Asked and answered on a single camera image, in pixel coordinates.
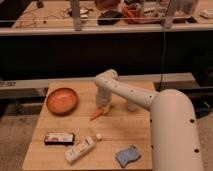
bowl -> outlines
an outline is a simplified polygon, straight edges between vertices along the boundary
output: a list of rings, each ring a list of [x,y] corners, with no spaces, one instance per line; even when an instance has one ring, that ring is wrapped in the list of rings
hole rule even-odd
[[[57,115],[70,113],[77,103],[77,93],[71,88],[56,89],[48,95],[46,100],[48,110]]]

wooden tabletop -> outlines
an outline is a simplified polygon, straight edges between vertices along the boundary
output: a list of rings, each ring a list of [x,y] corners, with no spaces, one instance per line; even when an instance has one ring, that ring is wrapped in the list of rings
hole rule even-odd
[[[131,85],[154,90],[150,82],[128,82]],[[112,96],[112,107],[108,115],[89,121],[94,112],[96,86],[93,82],[56,82],[49,86],[48,94],[61,87],[74,89],[79,98],[77,108],[70,114],[59,117],[51,114],[44,102],[32,141],[25,156],[24,170],[122,170],[115,159],[115,153],[134,144],[142,157],[130,163],[128,170],[151,170],[151,140],[149,112],[138,108],[126,110],[126,100]],[[65,159],[70,146],[45,145],[46,132],[74,132],[76,142],[87,136],[101,133],[103,140],[74,164]]]
[[[200,12],[204,9],[213,9],[213,1],[199,0],[193,14],[194,19],[200,24],[213,24],[213,19],[206,19],[200,16]]]
[[[72,17],[65,14],[67,9],[70,9],[70,1],[43,1],[43,8],[37,8],[36,2],[32,1],[29,4],[12,26],[13,28],[73,27]],[[80,7],[93,10],[89,13],[89,17],[83,26],[98,26],[97,19],[104,11],[99,11],[95,7],[94,1],[80,1]],[[126,25],[122,20],[117,24]]]

